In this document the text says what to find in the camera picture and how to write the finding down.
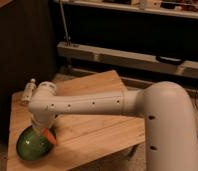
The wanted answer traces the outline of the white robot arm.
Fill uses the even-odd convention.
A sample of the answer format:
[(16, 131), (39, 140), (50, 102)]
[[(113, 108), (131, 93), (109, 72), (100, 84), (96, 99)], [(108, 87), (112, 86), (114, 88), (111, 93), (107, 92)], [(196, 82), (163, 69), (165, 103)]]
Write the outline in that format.
[(172, 82), (144, 90), (81, 96), (58, 96), (56, 86), (43, 82), (29, 111), (36, 128), (49, 128), (58, 114), (145, 116), (147, 171), (198, 171), (198, 139), (194, 109), (186, 90)]

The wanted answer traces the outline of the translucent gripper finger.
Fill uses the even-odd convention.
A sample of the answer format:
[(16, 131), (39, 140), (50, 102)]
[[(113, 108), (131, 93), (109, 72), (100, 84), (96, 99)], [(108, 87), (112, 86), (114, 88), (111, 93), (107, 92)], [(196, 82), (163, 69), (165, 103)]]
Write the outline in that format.
[(50, 130), (48, 130), (48, 129), (44, 129), (44, 134), (45, 134), (45, 135), (50, 135), (51, 132), (50, 132)]
[(34, 130), (36, 131), (36, 133), (38, 135), (42, 135), (42, 129), (41, 128), (34, 128)]

